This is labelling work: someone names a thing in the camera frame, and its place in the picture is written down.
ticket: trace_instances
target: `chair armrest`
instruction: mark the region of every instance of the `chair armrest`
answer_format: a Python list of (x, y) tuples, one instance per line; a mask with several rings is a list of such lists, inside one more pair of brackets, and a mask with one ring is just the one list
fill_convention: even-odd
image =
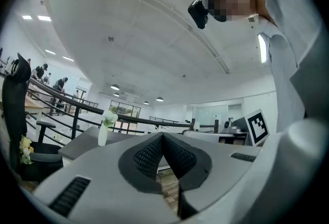
[(54, 154), (31, 153), (30, 159), (32, 162), (57, 163), (62, 161), (62, 156)]
[(56, 125), (54, 125), (53, 123), (47, 123), (47, 122), (43, 122), (43, 121), (37, 121), (36, 124), (47, 127), (47, 128), (55, 128), (56, 127)]

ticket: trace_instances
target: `wooden floor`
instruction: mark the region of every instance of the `wooden floor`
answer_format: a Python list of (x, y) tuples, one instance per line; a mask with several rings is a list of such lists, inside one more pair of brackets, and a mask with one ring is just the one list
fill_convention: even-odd
[(162, 186), (162, 194), (169, 207), (177, 213), (178, 208), (178, 179), (171, 169), (160, 171), (156, 181)]

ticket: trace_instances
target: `black office chair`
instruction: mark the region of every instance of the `black office chair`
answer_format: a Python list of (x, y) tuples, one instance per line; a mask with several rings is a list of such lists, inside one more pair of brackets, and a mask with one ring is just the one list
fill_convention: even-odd
[(6, 75), (2, 88), (3, 111), (10, 137), (9, 161), (12, 169), (20, 174), (22, 180), (41, 182), (50, 174), (63, 167), (62, 157), (58, 155), (59, 146), (42, 143), (46, 128), (55, 125), (37, 121), (41, 126), (39, 142), (32, 142), (34, 153), (30, 154), (33, 164), (20, 165), (20, 141), (27, 133), (25, 120), (26, 81), (31, 76), (28, 62), (18, 53), (19, 63), (14, 74)]

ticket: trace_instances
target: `white vase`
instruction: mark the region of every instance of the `white vase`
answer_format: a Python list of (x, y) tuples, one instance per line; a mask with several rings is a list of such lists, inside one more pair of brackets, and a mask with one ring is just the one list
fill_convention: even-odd
[(107, 140), (107, 127), (104, 124), (102, 124), (98, 133), (98, 145), (105, 146), (106, 140)]

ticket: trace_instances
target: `sign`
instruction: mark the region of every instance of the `sign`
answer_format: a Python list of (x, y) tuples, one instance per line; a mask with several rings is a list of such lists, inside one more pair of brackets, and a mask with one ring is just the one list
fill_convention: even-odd
[(259, 145), (261, 142), (265, 141), (269, 133), (262, 110), (259, 109), (249, 115), (246, 115), (245, 119), (249, 129), (252, 145)]

